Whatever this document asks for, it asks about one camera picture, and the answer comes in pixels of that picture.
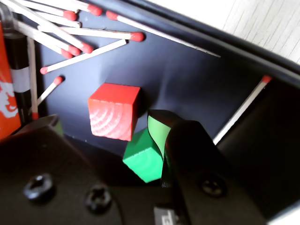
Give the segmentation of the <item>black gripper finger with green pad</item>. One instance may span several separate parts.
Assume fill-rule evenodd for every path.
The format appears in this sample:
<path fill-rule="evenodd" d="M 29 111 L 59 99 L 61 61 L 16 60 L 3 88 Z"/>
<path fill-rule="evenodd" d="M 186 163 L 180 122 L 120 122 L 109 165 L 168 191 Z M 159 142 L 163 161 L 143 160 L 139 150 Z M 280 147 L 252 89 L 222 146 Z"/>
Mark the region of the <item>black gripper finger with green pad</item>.
<path fill-rule="evenodd" d="M 153 109 L 147 122 L 163 158 L 162 182 L 171 188 L 177 224 L 266 224 L 200 122 Z"/>
<path fill-rule="evenodd" d="M 57 115 L 0 142 L 3 225 L 120 225 L 108 188 L 64 136 Z"/>

